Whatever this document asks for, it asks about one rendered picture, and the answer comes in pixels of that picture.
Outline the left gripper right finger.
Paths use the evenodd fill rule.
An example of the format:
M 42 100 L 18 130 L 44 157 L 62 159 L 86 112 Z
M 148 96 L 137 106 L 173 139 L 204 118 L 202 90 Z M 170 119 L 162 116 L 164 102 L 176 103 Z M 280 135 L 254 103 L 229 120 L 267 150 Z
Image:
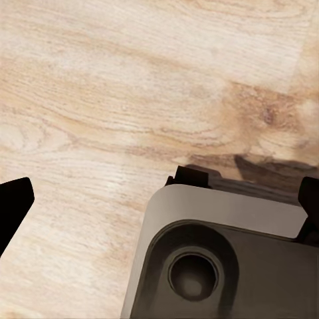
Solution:
M 298 200 L 311 221 L 319 230 L 319 179 L 303 177 Z

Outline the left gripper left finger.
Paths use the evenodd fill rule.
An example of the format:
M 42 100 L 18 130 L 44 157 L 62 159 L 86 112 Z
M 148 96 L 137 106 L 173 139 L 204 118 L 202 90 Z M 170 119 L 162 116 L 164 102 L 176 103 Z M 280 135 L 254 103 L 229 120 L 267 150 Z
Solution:
M 0 256 L 34 202 L 29 177 L 0 184 Z

